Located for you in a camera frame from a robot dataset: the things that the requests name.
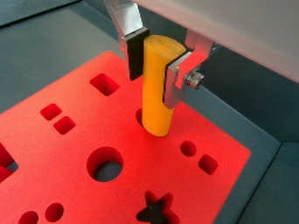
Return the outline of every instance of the round hole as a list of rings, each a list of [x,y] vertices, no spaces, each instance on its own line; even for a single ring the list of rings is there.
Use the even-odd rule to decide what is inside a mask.
[[[59,221],[65,213],[65,208],[61,203],[54,203],[49,206],[46,210],[46,219],[49,222]]]
[[[89,157],[89,175],[98,182],[114,180],[123,170],[123,158],[113,147],[97,149]]]
[[[186,157],[194,157],[197,154],[197,145],[191,141],[182,143],[182,154]]]
[[[145,127],[145,125],[143,125],[143,109],[142,108],[135,112],[135,119],[137,119],[138,123],[142,125],[142,127]]]
[[[19,224],[38,224],[39,215],[35,211],[30,211],[23,214],[23,217],[19,220]]]

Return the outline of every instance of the red surface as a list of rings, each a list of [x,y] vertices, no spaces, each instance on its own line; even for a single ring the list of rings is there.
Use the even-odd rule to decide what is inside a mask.
[[[183,103],[169,136],[151,136],[137,119],[142,81],[126,70],[107,52],[0,115],[19,164],[0,183],[2,224],[37,223],[37,214],[39,223],[142,223],[146,197],[170,200],[171,224],[213,223],[250,151]],[[107,161],[123,171],[98,182]]]

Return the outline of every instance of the yellow peg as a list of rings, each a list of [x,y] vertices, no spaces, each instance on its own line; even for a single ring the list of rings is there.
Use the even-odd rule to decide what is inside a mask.
[[[163,103],[165,69],[185,52],[185,46],[171,38],[151,35],[145,39],[143,125],[158,137],[167,135],[174,114]]]

